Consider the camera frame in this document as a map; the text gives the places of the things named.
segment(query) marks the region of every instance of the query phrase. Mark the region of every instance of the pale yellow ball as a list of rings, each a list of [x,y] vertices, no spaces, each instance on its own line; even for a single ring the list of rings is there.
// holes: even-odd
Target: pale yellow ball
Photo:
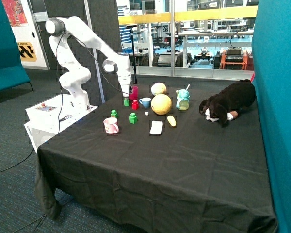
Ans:
[[[171,106],[171,99],[165,94],[158,94],[153,97],[151,101],[151,108],[158,115],[167,114],[170,111]]]
[[[151,87],[151,92],[152,92],[153,96],[156,96],[158,94],[166,94],[167,88],[166,88],[165,84],[163,84],[163,83],[155,83]]]

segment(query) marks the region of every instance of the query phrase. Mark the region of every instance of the mug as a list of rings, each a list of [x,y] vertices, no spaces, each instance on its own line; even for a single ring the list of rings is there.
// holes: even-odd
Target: mug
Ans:
[[[133,86],[132,87],[132,93],[129,95],[130,100],[136,100],[138,98],[138,87]]]
[[[139,100],[139,102],[145,107],[145,108],[149,108],[150,107],[150,103],[151,103],[151,98],[149,97],[145,97]]]
[[[106,133],[108,134],[118,133],[119,129],[117,125],[117,118],[109,117],[103,121],[103,124],[105,125]]]

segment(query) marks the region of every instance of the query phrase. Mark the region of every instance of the black cable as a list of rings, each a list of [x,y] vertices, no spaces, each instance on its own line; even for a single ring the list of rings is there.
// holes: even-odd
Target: black cable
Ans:
[[[1,172],[4,172],[4,171],[6,171],[6,170],[9,170],[9,169],[11,169],[11,168],[13,168],[13,167],[15,167],[15,166],[21,164],[22,162],[24,162],[26,159],[28,159],[28,158],[30,157],[30,155],[32,154],[33,150],[34,150],[34,149],[32,149],[32,151],[31,151],[30,154],[27,156],[27,158],[25,158],[24,160],[20,161],[19,163],[15,164],[15,165],[13,165],[13,166],[11,166],[11,167],[5,169],[5,170],[0,171],[0,173],[1,173]]]
[[[61,40],[62,40],[62,38],[63,38],[63,36],[65,34],[67,34],[67,32],[64,29],[64,33],[61,35],[61,37],[60,37],[60,39],[58,41],[57,47],[56,47],[56,51],[55,51],[55,57],[56,57],[56,59],[57,59],[57,49],[58,49],[59,44],[60,44],[60,42],[61,42]],[[58,61],[56,62],[56,77],[58,77]],[[58,117],[57,117],[58,118],[58,133],[60,132],[60,119],[59,119],[59,116],[60,116],[60,113],[62,112],[63,102],[64,102],[64,100],[63,100],[63,87],[60,84],[60,82],[59,82],[59,86],[60,86],[60,92],[61,92],[61,95],[62,95],[62,103],[61,103],[60,111],[59,111],[59,114],[58,114]]]
[[[38,230],[38,228],[42,225],[42,221],[44,220],[45,216],[46,216],[46,215],[43,215],[42,217],[40,217],[41,220],[40,220],[40,222],[36,225],[36,227],[34,228],[34,230],[33,230],[32,233],[35,233],[35,232]]]
[[[66,202],[65,204],[63,204],[63,206],[67,205],[67,204],[68,204],[69,202],[71,202],[72,200],[73,200],[73,198],[72,198],[71,200],[69,200],[68,202]],[[18,232],[18,231],[24,229],[25,227],[28,227],[29,225],[31,225],[31,224],[33,224],[33,223],[35,223],[35,222],[37,222],[37,221],[40,220],[40,222],[36,225],[35,229],[33,230],[33,232],[35,232],[35,231],[36,231],[36,230],[41,226],[41,224],[42,224],[42,220],[43,220],[45,217],[46,217],[46,215],[44,214],[42,217],[39,217],[39,218],[37,218],[36,220],[32,221],[31,223],[28,223],[26,226],[23,226],[23,227],[17,229],[17,230],[14,231],[13,233],[16,233],[16,232]]]
[[[88,49],[88,47],[87,47],[87,45],[84,43],[84,42],[82,42],[82,41],[80,41],[79,39],[77,39],[74,35],[71,35],[73,38],[75,38],[77,41],[79,41],[81,44],[83,44],[85,47],[86,47],[86,49],[87,49],[87,51],[89,52],[89,54],[92,56],[92,58],[98,63],[98,65],[99,65],[99,61],[93,56],[93,54],[90,52],[90,50]],[[124,94],[127,94],[127,95],[130,95],[130,93],[126,93],[126,92],[124,92],[124,91],[121,91],[121,90],[119,90],[119,89],[117,89],[115,86],[113,86],[109,81],[108,81],[108,79],[103,75],[103,73],[100,71],[100,73],[101,73],[101,75],[103,76],[103,78],[108,82],[108,84],[110,84],[113,88],[115,88],[116,90],[118,90],[119,92],[122,92],[122,93],[124,93]]]
[[[35,223],[36,221],[39,221],[40,219],[42,219],[44,216],[42,216],[42,217],[39,217],[38,219],[36,219],[36,220],[34,220],[34,221],[32,221],[31,223],[28,223],[26,226],[23,226],[23,227],[21,227],[21,228],[19,228],[19,229],[17,229],[16,231],[14,231],[13,233],[16,233],[16,232],[18,232],[18,231],[20,231],[20,230],[22,230],[22,229],[24,229],[25,227],[28,227],[29,225],[31,225],[31,224],[33,224],[33,223]]]
[[[232,37],[231,37],[231,39],[229,40],[229,41],[226,41],[225,43],[230,43],[231,44],[231,47],[232,48],[234,48],[233,46],[232,46],[232,39],[234,38],[234,36],[236,36],[236,34],[238,33],[238,31],[236,31],[236,32],[234,32],[234,34],[232,35]]]
[[[126,50],[125,50],[125,48],[124,48],[124,45],[123,45],[123,41],[122,41],[122,33],[123,33],[123,31],[125,30],[125,29],[127,29],[127,28],[124,28],[122,31],[121,31],[121,44],[122,44],[122,47],[123,47],[123,49],[124,49],[124,52],[126,53]]]

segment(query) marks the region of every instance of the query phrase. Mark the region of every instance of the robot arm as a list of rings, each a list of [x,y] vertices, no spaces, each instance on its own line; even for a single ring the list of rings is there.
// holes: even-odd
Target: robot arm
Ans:
[[[74,98],[83,99],[87,93],[82,90],[81,84],[87,82],[91,74],[74,57],[67,39],[70,35],[87,48],[100,50],[107,59],[103,62],[103,69],[108,73],[117,73],[123,96],[127,98],[130,92],[131,72],[130,60],[127,54],[116,53],[99,36],[97,36],[80,18],[51,18],[46,22],[46,30],[51,37],[50,46],[58,63],[69,72],[60,77],[60,83]]]

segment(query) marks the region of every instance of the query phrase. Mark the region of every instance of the blue mug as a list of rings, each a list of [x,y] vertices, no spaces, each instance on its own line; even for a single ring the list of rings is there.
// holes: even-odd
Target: blue mug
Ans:
[[[151,105],[151,98],[144,97],[142,99],[139,99],[139,102],[144,106],[144,108],[149,108]]]

